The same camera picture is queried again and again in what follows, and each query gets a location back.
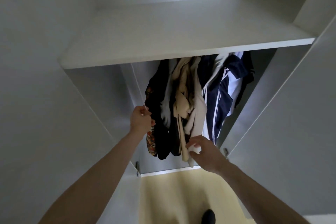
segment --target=shelf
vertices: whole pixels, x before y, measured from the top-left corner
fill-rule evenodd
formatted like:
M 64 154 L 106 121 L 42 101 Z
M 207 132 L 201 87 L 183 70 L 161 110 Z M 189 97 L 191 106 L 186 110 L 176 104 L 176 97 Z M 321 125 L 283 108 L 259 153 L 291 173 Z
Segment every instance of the shelf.
M 64 69 L 311 44 L 304 0 L 192 0 L 97 12 L 60 57 Z

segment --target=black shoe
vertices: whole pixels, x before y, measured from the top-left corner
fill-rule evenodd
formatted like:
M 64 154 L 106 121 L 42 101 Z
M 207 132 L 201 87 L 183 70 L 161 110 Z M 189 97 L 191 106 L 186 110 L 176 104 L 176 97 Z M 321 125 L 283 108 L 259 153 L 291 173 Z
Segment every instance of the black shoe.
M 203 213 L 201 224 L 215 224 L 215 223 L 216 223 L 215 213 L 211 209 L 206 210 Z

